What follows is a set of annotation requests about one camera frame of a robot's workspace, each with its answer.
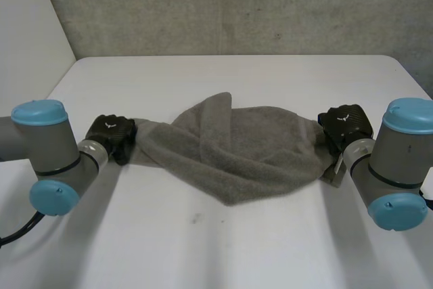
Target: gray towel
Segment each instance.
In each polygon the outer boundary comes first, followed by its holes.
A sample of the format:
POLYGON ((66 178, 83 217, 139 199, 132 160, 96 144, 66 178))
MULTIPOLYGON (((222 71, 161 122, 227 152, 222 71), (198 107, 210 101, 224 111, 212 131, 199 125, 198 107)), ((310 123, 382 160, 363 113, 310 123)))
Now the gray towel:
POLYGON ((282 108, 232 109, 230 93, 205 99, 171 125, 135 122, 132 164, 161 166, 228 205, 288 194, 335 163, 316 121, 282 108))

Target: towel fold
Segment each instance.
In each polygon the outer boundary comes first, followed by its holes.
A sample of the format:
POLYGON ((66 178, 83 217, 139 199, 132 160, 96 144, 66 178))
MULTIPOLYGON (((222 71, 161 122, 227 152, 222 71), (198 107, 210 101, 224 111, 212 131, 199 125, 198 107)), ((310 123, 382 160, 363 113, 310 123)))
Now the towel fold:
POLYGON ((232 109, 230 93, 205 99, 171 125, 135 122, 132 164, 161 166, 227 205, 288 194, 335 163, 316 121, 282 108, 232 109))

